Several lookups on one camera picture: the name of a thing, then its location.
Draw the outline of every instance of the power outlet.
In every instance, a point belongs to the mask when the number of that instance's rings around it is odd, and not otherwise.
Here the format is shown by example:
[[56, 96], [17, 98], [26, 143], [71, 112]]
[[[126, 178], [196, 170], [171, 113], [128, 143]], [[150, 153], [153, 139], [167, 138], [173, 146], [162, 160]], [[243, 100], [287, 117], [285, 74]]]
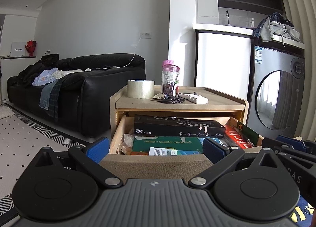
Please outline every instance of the power outlet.
[[139, 34], [140, 39], [151, 39], [152, 35], [150, 32], [141, 32]]

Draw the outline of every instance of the circular disc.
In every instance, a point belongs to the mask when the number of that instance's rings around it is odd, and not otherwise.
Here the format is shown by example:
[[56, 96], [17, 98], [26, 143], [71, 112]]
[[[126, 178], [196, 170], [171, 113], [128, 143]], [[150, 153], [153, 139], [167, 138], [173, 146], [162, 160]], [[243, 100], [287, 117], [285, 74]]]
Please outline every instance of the circular disc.
[[290, 176], [277, 168], [248, 168], [222, 176], [214, 185], [216, 201], [231, 214], [252, 221], [288, 216], [299, 200]]
[[38, 167], [23, 173], [12, 198], [19, 214], [36, 221], [62, 221], [88, 209], [98, 186], [88, 175], [58, 168]]

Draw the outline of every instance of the red box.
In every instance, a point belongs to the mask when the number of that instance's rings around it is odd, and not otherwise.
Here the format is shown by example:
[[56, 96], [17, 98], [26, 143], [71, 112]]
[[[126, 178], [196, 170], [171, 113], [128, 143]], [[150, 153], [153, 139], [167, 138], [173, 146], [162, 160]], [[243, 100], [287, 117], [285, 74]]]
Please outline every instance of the red box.
[[225, 135], [227, 135], [233, 142], [241, 149], [249, 149], [252, 146], [245, 141], [242, 136], [230, 125], [225, 125]]

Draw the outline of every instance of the clothes pile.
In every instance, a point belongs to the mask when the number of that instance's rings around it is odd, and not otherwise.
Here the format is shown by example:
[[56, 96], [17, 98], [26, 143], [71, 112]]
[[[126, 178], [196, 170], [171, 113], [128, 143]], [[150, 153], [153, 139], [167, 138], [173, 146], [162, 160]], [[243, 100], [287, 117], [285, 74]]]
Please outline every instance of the clothes pile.
[[45, 84], [54, 82], [55, 80], [60, 79], [67, 74], [79, 73], [79, 72], [83, 72], [83, 70], [77, 69], [77, 70], [62, 71], [62, 70], [58, 70], [57, 68], [53, 68], [51, 70], [44, 70], [43, 72], [41, 72], [41, 74], [38, 77], [35, 77], [32, 85], [33, 86], [45, 85]]
[[301, 42], [300, 33], [295, 30], [291, 21], [284, 18], [280, 13], [274, 13], [266, 17], [260, 22], [258, 27], [253, 30], [253, 36], [256, 38], [261, 37], [263, 42], [273, 41], [274, 34], [282, 36], [283, 45], [283, 38]]
[[43, 56], [34, 65], [26, 67], [26, 69], [19, 73], [17, 83], [23, 87], [30, 86], [34, 82], [34, 79], [40, 76], [44, 70], [51, 70], [58, 59], [59, 54]]
[[41, 86], [43, 87], [39, 106], [47, 110], [47, 114], [58, 119], [58, 96], [65, 76], [72, 73], [83, 72], [81, 69], [62, 71], [58, 70], [56, 62], [59, 60], [59, 54], [50, 54], [43, 56], [34, 65], [26, 67], [19, 73], [13, 82], [23, 86]]

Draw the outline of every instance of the black leather sofa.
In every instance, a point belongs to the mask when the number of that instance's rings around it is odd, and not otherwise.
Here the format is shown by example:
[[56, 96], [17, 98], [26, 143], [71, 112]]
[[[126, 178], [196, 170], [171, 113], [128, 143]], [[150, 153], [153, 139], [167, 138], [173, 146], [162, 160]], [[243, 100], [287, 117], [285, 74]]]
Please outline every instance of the black leather sofa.
[[[58, 120], [61, 126], [96, 137], [110, 128], [110, 97], [127, 84], [127, 80], [146, 79], [145, 60], [133, 54], [103, 54], [58, 60], [59, 70], [116, 67], [66, 75], [58, 97]], [[18, 85], [17, 77], [8, 79], [8, 98], [18, 107], [44, 119], [54, 121], [39, 107], [44, 86]]]

